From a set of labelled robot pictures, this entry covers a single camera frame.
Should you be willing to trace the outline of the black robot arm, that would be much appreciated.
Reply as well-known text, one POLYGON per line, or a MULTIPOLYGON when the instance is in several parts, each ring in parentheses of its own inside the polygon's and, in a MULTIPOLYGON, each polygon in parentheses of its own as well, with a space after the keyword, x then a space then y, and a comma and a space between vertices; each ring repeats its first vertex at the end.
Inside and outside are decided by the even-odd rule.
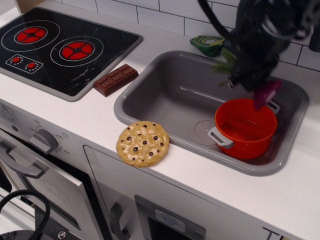
POLYGON ((227 84, 247 91, 262 86, 292 39, 309 35, 320 23, 318 0, 242 0, 231 40, 235 48, 227 84))

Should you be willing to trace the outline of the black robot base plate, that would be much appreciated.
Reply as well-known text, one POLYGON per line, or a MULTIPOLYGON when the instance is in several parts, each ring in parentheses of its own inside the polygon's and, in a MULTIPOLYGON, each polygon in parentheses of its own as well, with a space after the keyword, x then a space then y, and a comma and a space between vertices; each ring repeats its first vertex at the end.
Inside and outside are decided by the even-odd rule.
POLYGON ((37 238, 32 238, 36 230, 13 230, 0 234, 1 240, 79 240, 66 228, 48 218, 37 238))

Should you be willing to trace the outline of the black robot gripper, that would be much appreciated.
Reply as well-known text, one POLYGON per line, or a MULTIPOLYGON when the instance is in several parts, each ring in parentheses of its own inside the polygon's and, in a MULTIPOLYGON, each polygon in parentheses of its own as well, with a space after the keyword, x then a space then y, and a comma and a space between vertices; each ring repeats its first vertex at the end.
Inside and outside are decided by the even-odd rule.
POLYGON ((279 54, 290 44, 290 35, 280 34, 267 27, 253 27, 240 34, 238 29, 226 32, 231 52, 236 56, 226 84, 241 85, 251 92, 265 84, 277 66, 279 54))

